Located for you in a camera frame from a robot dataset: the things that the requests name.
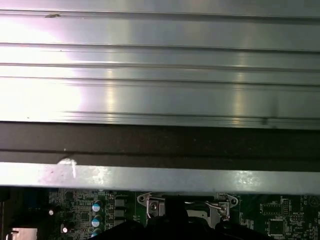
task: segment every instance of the green circuit board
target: green circuit board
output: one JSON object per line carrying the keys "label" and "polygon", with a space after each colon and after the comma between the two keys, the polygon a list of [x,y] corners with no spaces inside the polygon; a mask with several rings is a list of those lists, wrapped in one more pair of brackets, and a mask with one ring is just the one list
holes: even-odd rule
{"label": "green circuit board", "polygon": [[[58,189],[49,192],[49,201],[65,209],[55,218],[49,240],[85,240],[97,229],[92,220],[101,217],[99,229],[110,229],[126,220],[146,224],[147,210],[137,203],[141,192]],[[230,221],[278,240],[318,240],[320,198],[308,195],[234,195],[239,204],[231,209]],[[96,201],[102,203],[93,211]],[[61,232],[62,220],[75,222],[72,231]]]}

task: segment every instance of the silver metal surface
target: silver metal surface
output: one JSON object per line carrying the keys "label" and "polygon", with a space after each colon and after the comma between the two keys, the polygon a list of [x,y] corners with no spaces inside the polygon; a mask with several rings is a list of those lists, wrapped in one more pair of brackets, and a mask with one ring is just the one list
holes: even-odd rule
{"label": "silver metal surface", "polygon": [[230,219],[230,202],[219,202],[218,204],[222,209],[218,209],[217,212],[221,216],[223,221],[229,221]]}
{"label": "silver metal surface", "polygon": [[1,1],[0,121],[320,129],[319,13],[316,0]]}
{"label": "silver metal surface", "polygon": [[320,194],[319,172],[195,170],[0,162],[2,186],[198,193]]}
{"label": "silver metal surface", "polygon": [[0,19],[0,31],[5,33],[0,43],[320,51],[318,24],[112,17]]}
{"label": "silver metal surface", "polygon": [[210,217],[208,217],[208,213],[206,211],[187,210],[186,212],[189,217],[197,217],[206,220],[210,226]]}
{"label": "silver metal surface", "polygon": [[158,209],[160,202],[157,200],[147,200],[147,208],[146,208],[146,215],[147,219],[151,219],[153,217],[163,216],[160,215],[160,210]]}
{"label": "silver metal surface", "polygon": [[37,240],[37,228],[13,228],[12,240]]}
{"label": "silver metal surface", "polygon": [[317,0],[10,0],[1,10],[319,17]]}

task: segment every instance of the microchip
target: microchip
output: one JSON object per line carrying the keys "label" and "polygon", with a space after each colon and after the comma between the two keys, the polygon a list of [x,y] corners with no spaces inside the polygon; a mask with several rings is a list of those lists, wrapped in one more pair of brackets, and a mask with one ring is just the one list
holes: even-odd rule
{"label": "microchip", "polygon": [[73,193],[73,192],[70,192],[70,191],[67,191],[67,192],[65,193],[65,199],[67,199],[67,200],[72,200],[72,199],[74,199],[74,193]]}
{"label": "microchip", "polygon": [[284,234],[284,221],[278,219],[271,219],[269,221],[269,235],[282,236]]}
{"label": "microchip", "polygon": [[114,211],[114,216],[116,217],[116,218],[124,218],[125,217],[125,210],[123,210],[123,209],[116,209],[115,211]]}
{"label": "microchip", "polygon": [[126,201],[124,199],[116,199],[114,201],[114,206],[116,206],[116,207],[125,207],[126,206]]}
{"label": "microchip", "polygon": [[89,214],[88,213],[81,213],[81,220],[89,221]]}
{"label": "microchip", "polygon": [[74,218],[74,214],[72,212],[67,212],[66,213],[66,218],[67,219],[73,219]]}
{"label": "microchip", "polygon": [[119,220],[114,220],[114,226],[117,226],[119,224],[123,224],[126,220],[124,219],[119,219]]}
{"label": "microchip", "polygon": [[282,205],[280,205],[280,204],[263,204],[262,205],[262,214],[281,215],[282,214]]}

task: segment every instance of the capacitor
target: capacitor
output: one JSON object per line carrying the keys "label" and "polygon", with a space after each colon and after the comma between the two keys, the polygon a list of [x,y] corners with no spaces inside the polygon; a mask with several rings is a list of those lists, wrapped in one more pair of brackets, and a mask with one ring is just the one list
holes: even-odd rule
{"label": "capacitor", "polygon": [[100,228],[96,228],[93,233],[91,234],[91,237],[95,237],[97,236],[98,234],[102,233],[102,230]]}
{"label": "capacitor", "polygon": [[91,221],[91,224],[94,228],[97,228],[99,227],[100,223],[102,222],[102,216],[100,215],[96,215],[92,221]]}
{"label": "capacitor", "polygon": [[52,206],[49,208],[49,215],[52,216],[54,214],[59,213],[62,210],[62,207],[60,205]]}
{"label": "capacitor", "polygon": [[61,232],[66,234],[71,231],[71,229],[75,228],[75,222],[74,221],[64,221],[61,224]]}
{"label": "capacitor", "polygon": [[99,212],[102,208],[102,201],[98,200],[98,201],[95,201],[94,204],[92,205],[92,210],[94,212]]}

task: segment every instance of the screw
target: screw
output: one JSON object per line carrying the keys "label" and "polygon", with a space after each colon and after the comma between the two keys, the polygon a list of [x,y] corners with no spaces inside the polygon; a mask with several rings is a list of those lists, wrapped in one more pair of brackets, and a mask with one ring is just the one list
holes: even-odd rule
{"label": "screw", "polygon": [[149,207],[152,211],[155,211],[158,208],[158,204],[156,202],[151,202]]}

